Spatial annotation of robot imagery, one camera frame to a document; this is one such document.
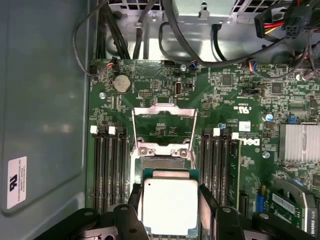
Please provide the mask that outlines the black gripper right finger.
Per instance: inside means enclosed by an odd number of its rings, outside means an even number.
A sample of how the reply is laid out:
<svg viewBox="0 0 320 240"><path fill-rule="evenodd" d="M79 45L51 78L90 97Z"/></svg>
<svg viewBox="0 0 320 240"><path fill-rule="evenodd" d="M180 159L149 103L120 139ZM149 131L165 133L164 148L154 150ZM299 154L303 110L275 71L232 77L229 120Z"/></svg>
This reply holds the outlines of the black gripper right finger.
<svg viewBox="0 0 320 240"><path fill-rule="evenodd" d="M198 218L210 240L315 240L316 237L271 213L245 218L230 206L220 206L210 190L198 187Z"/></svg>

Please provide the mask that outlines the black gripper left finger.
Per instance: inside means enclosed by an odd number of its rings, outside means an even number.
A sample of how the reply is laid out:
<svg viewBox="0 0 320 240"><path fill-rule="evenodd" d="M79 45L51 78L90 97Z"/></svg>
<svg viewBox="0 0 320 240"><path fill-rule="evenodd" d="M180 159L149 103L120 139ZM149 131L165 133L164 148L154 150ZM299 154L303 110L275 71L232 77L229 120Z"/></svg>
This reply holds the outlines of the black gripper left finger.
<svg viewBox="0 0 320 240"><path fill-rule="evenodd" d="M61 220L37 240L148 240L146 228L138 219L138 207L143 184L135 183L126 204L112 211L98 213L94 208L82 208Z"/></svg>

